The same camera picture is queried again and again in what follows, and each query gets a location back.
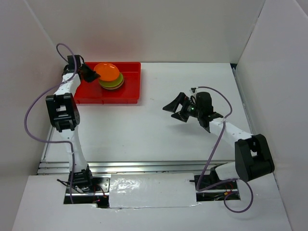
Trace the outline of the green plate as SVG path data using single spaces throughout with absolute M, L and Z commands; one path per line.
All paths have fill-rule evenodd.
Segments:
M 123 84 L 124 77 L 123 77 L 122 73 L 120 73 L 116 80 L 113 80 L 113 81 L 103 81 L 101 79 L 98 79 L 98 82 L 99 82 L 99 84 L 103 88 L 113 89 L 113 88 L 118 88 L 118 87 L 120 87 Z

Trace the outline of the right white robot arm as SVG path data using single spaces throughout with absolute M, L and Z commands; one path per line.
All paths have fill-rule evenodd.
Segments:
M 215 112 L 210 93 L 199 92 L 188 97 L 181 92 L 163 110 L 171 112 L 172 118 L 182 122 L 187 122 L 189 117 L 196 118 L 202 128 L 234 149 L 233 162 L 211 169 L 209 182 L 212 187 L 219 189 L 228 179 L 251 181 L 274 172 L 275 165 L 266 137 L 247 133 Z

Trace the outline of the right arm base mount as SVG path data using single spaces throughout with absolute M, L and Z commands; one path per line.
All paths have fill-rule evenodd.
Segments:
M 221 180 L 218 179 L 218 176 L 214 170 L 215 168 L 212 167 L 210 169 L 209 174 L 205 174 L 203 176 L 200 183 L 200 189 L 221 182 Z M 213 188 L 210 188 L 202 192 L 196 192 L 196 201 L 197 202 L 223 201 L 225 196 L 229 195 L 232 192 L 234 192 L 234 194 L 230 195 L 227 199 L 239 200 L 240 196 L 237 194 L 238 187 L 235 181 L 223 183 L 221 185 L 217 185 Z

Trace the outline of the orange plate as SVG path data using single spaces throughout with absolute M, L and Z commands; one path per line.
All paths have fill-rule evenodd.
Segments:
M 103 89 L 105 90 L 117 90 L 117 89 L 120 89 L 122 86 L 115 86 L 115 87 L 102 87 Z
M 94 67 L 94 71 L 100 76 L 99 80 L 106 82 L 115 81 L 120 75 L 120 72 L 115 65 L 106 62 L 98 63 Z

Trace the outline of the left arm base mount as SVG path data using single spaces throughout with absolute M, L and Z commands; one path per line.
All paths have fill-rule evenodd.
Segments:
M 65 186 L 64 204 L 94 204 L 98 208 L 109 207 L 110 177 L 93 177 L 90 186 L 72 186 L 70 181 L 57 179 Z

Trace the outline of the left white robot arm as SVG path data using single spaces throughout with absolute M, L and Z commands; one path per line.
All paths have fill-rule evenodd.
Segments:
M 85 64 L 80 55 L 69 55 L 67 60 L 68 64 L 64 67 L 62 74 L 63 84 L 53 95 L 48 95 L 45 102 L 51 125 L 65 141 L 69 156 L 68 185 L 83 192 L 90 192 L 95 186 L 95 180 L 79 140 L 80 114 L 74 95 L 82 80 L 93 82 L 99 75 Z

